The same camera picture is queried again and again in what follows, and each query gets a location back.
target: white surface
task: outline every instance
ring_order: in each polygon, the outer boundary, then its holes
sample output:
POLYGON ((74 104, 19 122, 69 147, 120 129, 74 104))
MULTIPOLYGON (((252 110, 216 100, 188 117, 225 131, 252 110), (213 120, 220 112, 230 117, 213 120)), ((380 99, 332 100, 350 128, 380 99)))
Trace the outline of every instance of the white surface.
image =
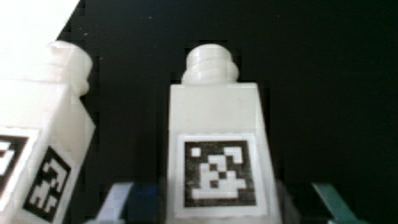
POLYGON ((122 206, 127 199, 129 190, 133 187, 133 183, 115 183, 108 192, 106 200, 103 203, 103 207, 95 216, 97 221, 117 221, 122 206))
MULTIPOLYGON (((170 87, 167 224, 280 224, 257 86, 252 83, 238 84, 236 77, 225 49, 216 45, 193 49, 183 84, 170 87), (184 207, 184 142, 230 139, 248 142, 257 204, 184 207)), ((232 148, 225 151, 234 155, 234 162, 239 162, 238 150, 232 148)), ((222 164, 223 159, 216 157, 214 160, 222 164)), ((211 180, 214 177, 206 164, 202 169, 202 178, 211 180)), ((232 183, 234 188, 243 188, 236 180, 232 183)), ((209 194, 236 197, 236 190, 225 192, 209 194)))
POLYGON ((15 174, 12 174, 14 185, 8 183, 10 187, 7 189, 8 200, 5 200, 3 197, 0 200, 3 203, 3 210, 0 211, 1 224, 47 224, 47 221, 23 209, 47 146, 51 146, 55 153, 71 167, 71 172, 62 196, 58 198, 60 200, 56 200, 47 195, 46 188, 56 190, 65 180, 62 178, 62 169, 58 169, 56 163, 49 161, 44 169, 51 167, 51 170, 58 171, 58 178, 49 180, 49 182, 42 181, 40 186, 35 186, 35 200, 39 201, 35 205, 42 212, 46 212, 56 204, 58 208, 51 224, 62 223, 94 132, 94 123, 78 99, 79 94, 87 90, 83 87, 85 84, 81 85, 79 81, 87 77, 90 63, 83 63, 88 67, 81 66, 81 64, 78 64, 79 62, 76 62, 76 58, 85 58, 85 60, 88 60, 88 56, 81 50, 65 43, 55 43, 49 46, 56 46, 55 49, 51 48, 47 51, 53 52, 55 56, 53 60, 47 61, 47 66, 46 63, 42 63, 44 67, 49 69, 35 70, 42 73, 35 73, 37 76, 24 76, 26 80, 0 78, 0 134, 3 134, 5 131, 8 132, 8 130, 39 130, 35 143, 28 145, 31 152, 28 153, 24 150, 24 157, 17 160, 19 174, 15 172, 15 174), (63 50, 58 49, 58 46, 67 46, 71 48, 63 50))
POLYGON ((55 41, 78 0, 0 0, 0 77, 21 78, 55 41))

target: white robot piece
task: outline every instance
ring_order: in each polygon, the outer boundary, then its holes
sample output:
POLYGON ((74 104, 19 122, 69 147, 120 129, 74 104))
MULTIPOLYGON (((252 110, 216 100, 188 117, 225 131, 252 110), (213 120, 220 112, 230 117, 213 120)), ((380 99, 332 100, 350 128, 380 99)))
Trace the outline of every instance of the white robot piece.
POLYGON ((280 224, 257 86, 214 44, 170 86, 167 224, 280 224))

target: white plastic body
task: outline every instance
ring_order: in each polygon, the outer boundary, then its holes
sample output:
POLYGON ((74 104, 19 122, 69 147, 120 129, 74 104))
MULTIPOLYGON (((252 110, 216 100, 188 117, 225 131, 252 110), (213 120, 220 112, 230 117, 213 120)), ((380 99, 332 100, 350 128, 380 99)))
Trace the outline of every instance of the white plastic body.
MULTIPOLYGON (((214 48, 211 51, 222 50, 213 45, 202 47, 214 48)), ((211 64, 211 55, 206 57, 206 52, 198 53, 204 63, 211 64)), ((213 66, 218 69, 204 66, 207 71, 200 70, 200 77, 183 79, 184 83, 170 86, 167 224, 280 224, 257 86, 234 82, 230 65, 222 62, 218 55, 214 57, 220 63, 213 63, 213 66), (248 142, 255 205, 186 207, 184 142, 236 140, 248 142)))
MULTIPOLYGON (((7 136, 28 137, 30 142, 24 145, 21 157, 10 170, 12 181, 0 181, 0 184, 5 185, 0 195, 1 224, 62 223, 94 132, 94 123, 78 99, 87 88, 74 83, 71 78, 72 70, 83 70, 85 74, 79 79, 85 79, 90 59, 81 49, 63 42, 56 42, 47 48, 53 58, 49 57, 49 61, 42 62, 42 66, 39 66, 46 69, 31 70, 24 80, 0 79, 0 136, 5 136, 5 139, 7 136), (74 63, 67 64, 76 58, 83 59, 83 66, 74 63), (53 179, 40 181, 40 186, 49 185, 49 189, 60 188, 60 182, 65 181, 56 200, 49 201, 49 193, 44 192, 40 195, 42 210, 46 207, 51 209, 51 206, 56 205, 51 221, 44 220, 23 207, 31 196, 28 192, 39 187, 39 185, 33 185, 33 181, 39 172, 44 170, 44 168, 42 170, 39 168, 40 164, 46 164, 42 160, 49 148, 71 169, 69 176, 63 179, 60 175, 55 175, 53 179)), ((56 162, 53 164, 49 167, 53 171, 47 172, 56 171, 56 162)))

